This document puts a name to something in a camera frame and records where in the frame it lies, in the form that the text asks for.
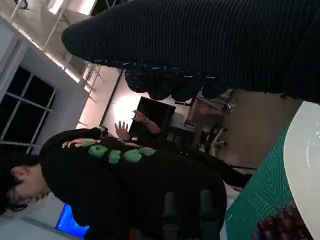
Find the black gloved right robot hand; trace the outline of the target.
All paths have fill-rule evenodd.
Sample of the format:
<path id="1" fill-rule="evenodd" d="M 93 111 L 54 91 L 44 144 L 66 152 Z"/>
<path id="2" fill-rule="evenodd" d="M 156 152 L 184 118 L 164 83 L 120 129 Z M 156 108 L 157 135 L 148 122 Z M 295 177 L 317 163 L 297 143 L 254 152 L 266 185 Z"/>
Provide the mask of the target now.
<path id="1" fill-rule="evenodd" d="M 133 0 L 67 27 L 72 55 L 153 100 L 227 90 L 320 101 L 317 0 Z"/>

